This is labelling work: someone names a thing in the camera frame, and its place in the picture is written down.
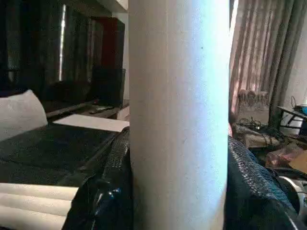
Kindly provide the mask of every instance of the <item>beige curtain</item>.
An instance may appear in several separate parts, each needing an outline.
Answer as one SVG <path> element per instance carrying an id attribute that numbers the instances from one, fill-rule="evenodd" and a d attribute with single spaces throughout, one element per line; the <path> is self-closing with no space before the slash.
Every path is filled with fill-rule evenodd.
<path id="1" fill-rule="evenodd" d="M 229 63 L 232 112 L 237 113 L 240 90 L 267 92 L 269 101 L 281 96 L 274 92 L 277 79 L 286 81 L 279 70 L 291 69 L 296 40 L 288 38 L 300 32 L 305 8 L 305 0 L 238 0 Z"/>

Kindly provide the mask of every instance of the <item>white object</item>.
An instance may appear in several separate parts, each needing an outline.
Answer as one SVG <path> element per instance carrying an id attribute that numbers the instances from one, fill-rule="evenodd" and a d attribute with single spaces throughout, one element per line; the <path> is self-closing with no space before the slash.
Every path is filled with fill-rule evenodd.
<path id="1" fill-rule="evenodd" d="M 60 230 L 78 188 L 0 183 L 0 226 Z"/>
<path id="2" fill-rule="evenodd" d="M 135 229 L 223 228 L 228 36 L 227 0 L 129 2 Z"/>
<path id="3" fill-rule="evenodd" d="M 0 206 L 0 225 L 15 230 L 61 230 L 66 217 Z"/>
<path id="4" fill-rule="evenodd" d="M 74 198 L 77 190 L 77 187 L 0 183 L 0 193 L 69 201 Z"/>
<path id="5" fill-rule="evenodd" d="M 62 118 L 60 120 L 55 121 L 54 123 L 67 126 L 77 126 L 115 132 L 121 132 L 123 128 L 130 125 L 128 121 L 119 121 L 78 114 L 73 114 L 68 117 Z"/>
<path id="6" fill-rule="evenodd" d="M 31 90 L 0 98 L 0 141 L 45 125 L 45 110 Z"/>

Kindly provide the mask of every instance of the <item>black tabletop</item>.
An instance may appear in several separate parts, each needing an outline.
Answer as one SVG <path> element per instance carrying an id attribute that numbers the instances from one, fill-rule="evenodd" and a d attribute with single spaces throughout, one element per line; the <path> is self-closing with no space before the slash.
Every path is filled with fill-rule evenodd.
<path id="1" fill-rule="evenodd" d="M 80 186 L 117 132 L 50 124 L 0 142 L 0 183 Z"/>

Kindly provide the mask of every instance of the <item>wall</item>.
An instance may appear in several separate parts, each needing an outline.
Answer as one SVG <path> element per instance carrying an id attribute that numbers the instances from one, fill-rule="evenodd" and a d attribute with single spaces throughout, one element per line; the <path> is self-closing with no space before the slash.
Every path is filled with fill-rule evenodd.
<path id="1" fill-rule="evenodd" d="M 290 80 L 286 90 L 284 107 L 292 108 L 291 96 L 295 97 L 296 104 L 307 104 L 307 14 L 302 28 L 302 34 L 298 42 L 295 59 L 293 62 Z M 285 118 L 282 124 L 287 122 L 289 118 Z M 292 122 L 294 126 L 301 124 L 301 122 Z M 287 130 L 289 133 L 297 134 L 298 131 Z"/>
<path id="2" fill-rule="evenodd" d="M 113 17 L 118 18 L 125 24 L 125 43 L 123 68 L 126 69 L 124 99 L 129 99 L 129 19 L 127 13 L 113 13 Z"/>

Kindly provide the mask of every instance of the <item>white paper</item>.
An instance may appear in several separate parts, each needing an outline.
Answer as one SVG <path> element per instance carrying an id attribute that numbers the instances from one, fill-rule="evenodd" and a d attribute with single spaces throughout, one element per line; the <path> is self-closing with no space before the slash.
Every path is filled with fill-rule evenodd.
<path id="1" fill-rule="evenodd" d="M 93 128 L 121 132 L 123 128 L 130 125 L 128 121 L 112 120 L 101 117 L 73 114 L 55 121 L 56 124 Z"/>

